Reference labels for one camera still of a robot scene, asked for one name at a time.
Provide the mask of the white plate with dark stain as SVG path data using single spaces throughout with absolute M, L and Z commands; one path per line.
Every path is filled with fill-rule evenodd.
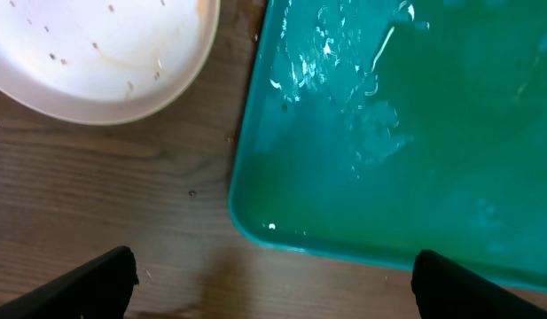
M 219 16 L 219 0 L 0 0 L 0 91 L 62 121 L 140 120 L 193 83 Z

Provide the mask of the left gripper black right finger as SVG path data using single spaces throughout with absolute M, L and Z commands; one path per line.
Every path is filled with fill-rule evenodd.
M 421 251 L 411 289 L 422 319 L 547 319 L 547 311 L 454 261 Z

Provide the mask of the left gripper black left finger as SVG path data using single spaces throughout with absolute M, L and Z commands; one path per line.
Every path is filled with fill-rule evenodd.
M 75 268 L 0 306 L 0 318 L 122 318 L 139 284 L 127 246 Z

